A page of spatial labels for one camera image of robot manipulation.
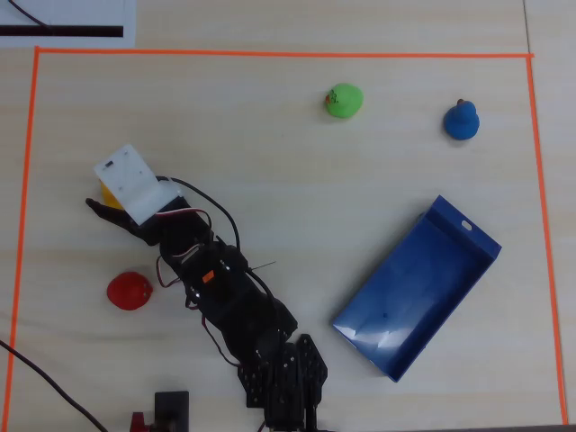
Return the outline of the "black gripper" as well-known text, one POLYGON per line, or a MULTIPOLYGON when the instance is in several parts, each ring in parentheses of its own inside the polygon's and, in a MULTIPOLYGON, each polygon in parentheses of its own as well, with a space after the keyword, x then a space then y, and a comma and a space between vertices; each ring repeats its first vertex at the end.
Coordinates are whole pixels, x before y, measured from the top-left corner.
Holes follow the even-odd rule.
POLYGON ((212 221, 204 209, 192 207, 184 197, 154 211, 138 225, 124 210, 86 198, 85 204, 96 216, 110 222, 148 246, 158 246, 167 264, 197 264, 211 262, 217 256, 217 240, 212 221))

